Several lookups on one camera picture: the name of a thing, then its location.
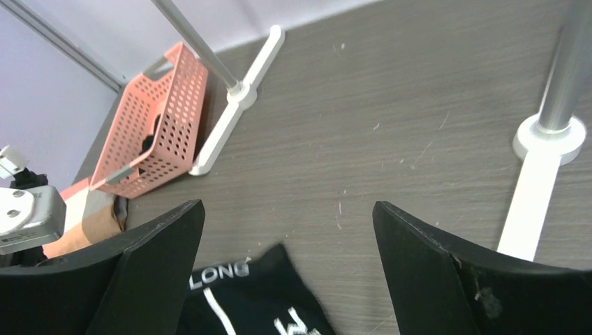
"metal strip on wall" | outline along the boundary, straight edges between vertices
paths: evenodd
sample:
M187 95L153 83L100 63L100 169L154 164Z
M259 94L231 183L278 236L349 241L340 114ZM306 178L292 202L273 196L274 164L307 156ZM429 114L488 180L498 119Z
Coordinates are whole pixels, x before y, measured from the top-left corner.
M51 24L47 23L34 10L19 0L0 0L0 6L44 37L54 47L62 51L81 67L115 92L119 92L123 84L97 61L80 50L72 41L60 34Z

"floor scratch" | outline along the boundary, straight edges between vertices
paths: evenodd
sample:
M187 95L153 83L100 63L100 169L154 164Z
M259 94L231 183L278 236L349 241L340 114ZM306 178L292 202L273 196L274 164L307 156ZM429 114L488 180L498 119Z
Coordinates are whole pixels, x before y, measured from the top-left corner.
M376 331L378 328L380 328L380 326L384 325L384 324L385 324L385 322L387 322L388 320L390 320L390 319L392 319L392 318L394 318L394 314L393 314L393 315L391 315L390 317L388 317L388 318L384 319L384 321L382 321L381 323L379 323L379 324L378 324L378 326L374 327L374 329L372 329L372 330L371 330L371 331L370 331L368 334L366 334L366 335L370 335L370 334L374 333L374 331Z
M440 128L438 128L438 130L442 129L442 127L444 127L444 124L446 123L446 120L448 120L448 117L450 116L450 112L448 112L448 114L446 114L446 117L444 118L444 122L442 122L442 124L440 125Z
M432 142L430 142L427 147L425 147L424 151L422 151L422 153L417 157L417 159L415 159L415 162L411 163L411 169L414 170L415 169L415 164L417 163L417 161L425 154L425 151L427 150L427 148L429 148L429 146L431 145Z

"brown fabric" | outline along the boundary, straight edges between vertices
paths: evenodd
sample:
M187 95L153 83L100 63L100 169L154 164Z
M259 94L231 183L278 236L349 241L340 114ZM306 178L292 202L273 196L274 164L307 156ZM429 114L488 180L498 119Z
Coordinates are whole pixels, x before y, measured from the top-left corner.
M91 244L113 237L121 232L119 222L113 218L113 205L106 206L67 231L61 239L43 246L48 258L65 255Z

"white base bar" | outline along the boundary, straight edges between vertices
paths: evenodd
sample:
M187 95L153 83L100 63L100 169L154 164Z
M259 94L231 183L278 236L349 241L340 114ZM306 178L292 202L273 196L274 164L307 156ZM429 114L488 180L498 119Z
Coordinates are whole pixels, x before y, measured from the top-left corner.
M501 233L499 253L534 260L560 164L560 156L526 155Z
M224 109L212 133L206 139L195 162L193 162L193 168L189 171L189 174L201 176L207 174L212 169L220 151L222 151L222 147L224 147L226 140L230 137L243 111L255 103L257 99L257 88L285 39L286 34L283 29L278 25L274 25L269 33L269 38L261 48L261 51L259 51L259 54L242 81L242 90L238 94L227 95L228 105Z

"screw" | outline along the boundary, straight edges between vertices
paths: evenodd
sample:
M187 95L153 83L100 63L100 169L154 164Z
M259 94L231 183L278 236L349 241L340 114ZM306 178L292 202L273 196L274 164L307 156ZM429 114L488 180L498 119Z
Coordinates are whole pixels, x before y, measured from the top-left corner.
M8 215L8 217L10 217L10 218L14 218L14 217L18 216L18 214L20 214L20 211L18 211L16 209L11 209L10 211L8 211L6 213L6 215Z

